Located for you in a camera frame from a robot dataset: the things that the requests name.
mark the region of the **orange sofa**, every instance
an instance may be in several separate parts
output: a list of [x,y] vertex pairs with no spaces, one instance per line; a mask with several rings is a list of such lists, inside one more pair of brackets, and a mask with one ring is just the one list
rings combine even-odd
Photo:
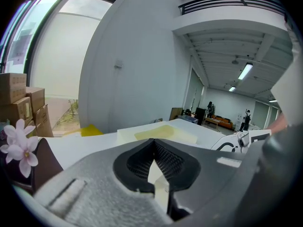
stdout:
[[225,127],[227,129],[230,129],[232,130],[232,122],[228,119],[224,119],[224,118],[221,118],[221,117],[218,117],[218,116],[215,116],[215,115],[212,115],[212,118],[213,119],[217,119],[219,120],[220,122],[218,123],[218,125],[222,126],[222,127]]

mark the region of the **white flower petal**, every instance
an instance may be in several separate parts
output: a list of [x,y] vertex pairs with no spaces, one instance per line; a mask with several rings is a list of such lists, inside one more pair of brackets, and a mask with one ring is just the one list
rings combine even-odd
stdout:
[[31,131],[33,131],[35,129],[35,126],[33,126],[33,125],[29,125],[29,126],[27,126],[24,130],[23,130],[23,132],[25,133],[25,135],[28,135]]
[[16,144],[19,145],[23,150],[27,150],[27,137],[23,130],[16,130],[17,134],[17,142]]
[[5,158],[6,164],[10,163],[12,161],[12,159],[13,159],[12,157],[7,155],[6,158]]
[[38,159],[37,159],[37,157],[32,152],[28,153],[27,163],[30,166],[36,166],[36,165],[38,165]]
[[8,136],[6,141],[8,142],[8,145],[10,145],[10,146],[16,144],[16,138],[13,138],[13,137],[10,137],[10,136]]
[[27,149],[28,151],[32,152],[37,148],[38,145],[38,136],[33,136],[28,138],[27,140]]
[[24,150],[17,146],[17,145],[11,145],[7,149],[9,157],[12,157],[14,160],[21,160],[24,157]]
[[25,122],[23,119],[19,119],[16,123],[16,130],[24,130]]
[[19,163],[20,172],[26,178],[30,175],[31,166],[27,163],[27,160],[24,158]]
[[4,154],[7,154],[8,153],[8,148],[9,148],[9,145],[3,145],[0,147],[0,150],[4,153]]
[[13,137],[13,138],[16,137],[16,129],[12,125],[6,125],[6,126],[4,126],[4,132],[9,137]]

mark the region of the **white ceiling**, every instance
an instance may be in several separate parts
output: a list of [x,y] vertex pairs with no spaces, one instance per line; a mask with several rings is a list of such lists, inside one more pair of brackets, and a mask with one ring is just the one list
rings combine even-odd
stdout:
[[[191,50],[196,53],[208,78],[209,87],[268,101],[270,89],[292,61],[290,38],[277,38],[247,29],[214,29],[189,33]],[[237,58],[239,64],[232,64]],[[253,68],[238,80],[247,62]]]

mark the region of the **railing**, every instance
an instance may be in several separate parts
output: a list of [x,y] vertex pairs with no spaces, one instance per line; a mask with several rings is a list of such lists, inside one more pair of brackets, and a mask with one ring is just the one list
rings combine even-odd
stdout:
[[182,10],[182,15],[184,15],[202,9],[221,6],[248,6],[270,10],[283,16],[285,14],[284,7],[272,0],[194,0],[180,5],[179,8]]

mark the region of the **fluorescent light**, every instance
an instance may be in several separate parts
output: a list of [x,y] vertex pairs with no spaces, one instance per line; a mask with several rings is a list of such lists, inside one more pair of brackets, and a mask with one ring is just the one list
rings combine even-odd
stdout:
[[247,75],[247,73],[249,73],[251,68],[252,68],[252,64],[246,63],[246,66],[245,66],[244,70],[242,71],[241,75],[238,77],[238,79],[243,80],[245,78],[245,76]]

